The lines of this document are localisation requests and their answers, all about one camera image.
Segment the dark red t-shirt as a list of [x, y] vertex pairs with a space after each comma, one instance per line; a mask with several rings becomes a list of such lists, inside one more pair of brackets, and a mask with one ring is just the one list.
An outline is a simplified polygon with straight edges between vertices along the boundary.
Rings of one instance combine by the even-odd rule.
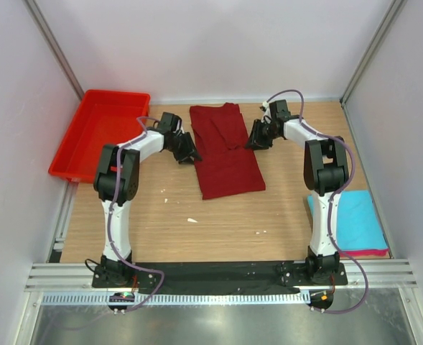
[[190, 120], [202, 157], [195, 169], [204, 200], [266, 189], [254, 152], [245, 148], [248, 133], [239, 105], [191, 106]]

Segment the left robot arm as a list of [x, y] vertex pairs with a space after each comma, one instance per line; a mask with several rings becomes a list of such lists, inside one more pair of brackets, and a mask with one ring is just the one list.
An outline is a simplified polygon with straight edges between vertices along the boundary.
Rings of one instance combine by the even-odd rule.
[[119, 144], [106, 144], [101, 151], [93, 188], [103, 206], [105, 244], [101, 260], [93, 269], [95, 288], [124, 288], [141, 269], [132, 263], [129, 242], [131, 202], [139, 189], [140, 164], [146, 158], [169, 151], [180, 163], [201, 161], [191, 134], [182, 126], [180, 116], [164, 112], [159, 120], [146, 126], [148, 116], [137, 119], [141, 134]]

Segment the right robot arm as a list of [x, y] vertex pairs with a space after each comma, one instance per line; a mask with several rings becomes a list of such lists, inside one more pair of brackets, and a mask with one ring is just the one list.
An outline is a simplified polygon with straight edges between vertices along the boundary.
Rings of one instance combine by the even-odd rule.
[[341, 192], [350, 177], [346, 148], [341, 138], [323, 134], [293, 115], [284, 100], [264, 102], [261, 110], [264, 115], [254, 120], [245, 148], [267, 150], [275, 139], [282, 138], [304, 149], [303, 178], [311, 192], [313, 227], [301, 268], [312, 284], [325, 284], [340, 269], [335, 236]]

